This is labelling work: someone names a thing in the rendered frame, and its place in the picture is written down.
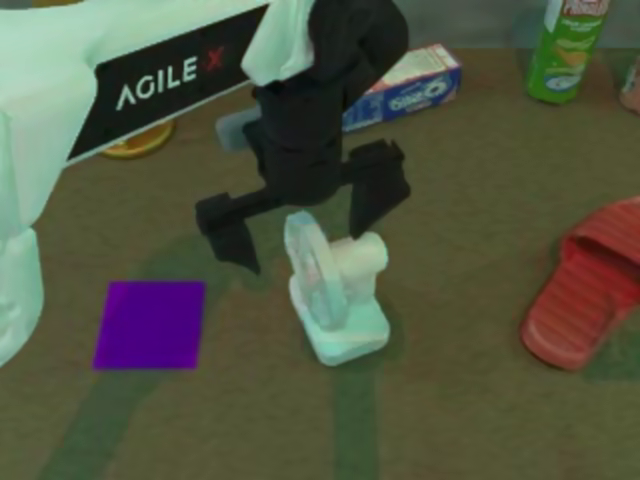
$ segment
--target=purple cloth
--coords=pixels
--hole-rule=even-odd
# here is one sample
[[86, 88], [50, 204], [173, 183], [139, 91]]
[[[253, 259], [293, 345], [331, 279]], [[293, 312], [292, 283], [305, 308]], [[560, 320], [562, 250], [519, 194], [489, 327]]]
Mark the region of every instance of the purple cloth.
[[196, 368], [204, 301], [203, 282], [111, 283], [93, 368]]

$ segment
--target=light green container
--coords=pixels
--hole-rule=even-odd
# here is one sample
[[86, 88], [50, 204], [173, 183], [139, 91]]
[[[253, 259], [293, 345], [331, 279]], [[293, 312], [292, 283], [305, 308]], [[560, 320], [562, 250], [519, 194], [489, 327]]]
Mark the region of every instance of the light green container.
[[578, 93], [607, 17], [610, 0], [549, 0], [527, 74], [527, 92], [562, 104]]

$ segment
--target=yellow object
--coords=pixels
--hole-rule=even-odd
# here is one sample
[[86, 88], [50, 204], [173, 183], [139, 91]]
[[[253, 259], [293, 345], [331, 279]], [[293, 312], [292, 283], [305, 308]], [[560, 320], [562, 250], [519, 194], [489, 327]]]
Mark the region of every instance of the yellow object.
[[[82, 0], [33, 0], [34, 7], [59, 7], [80, 3]], [[128, 138], [103, 152], [107, 157], [133, 159], [148, 155], [162, 148], [175, 130], [175, 121], [157, 125], [149, 130]]]

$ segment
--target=red slipper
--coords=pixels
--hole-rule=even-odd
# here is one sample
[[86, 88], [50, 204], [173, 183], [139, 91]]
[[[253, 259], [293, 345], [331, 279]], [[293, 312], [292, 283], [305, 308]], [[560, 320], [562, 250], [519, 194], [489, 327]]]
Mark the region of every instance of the red slipper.
[[561, 258], [520, 336], [542, 361], [578, 370], [640, 303], [640, 197], [590, 215], [564, 238]]

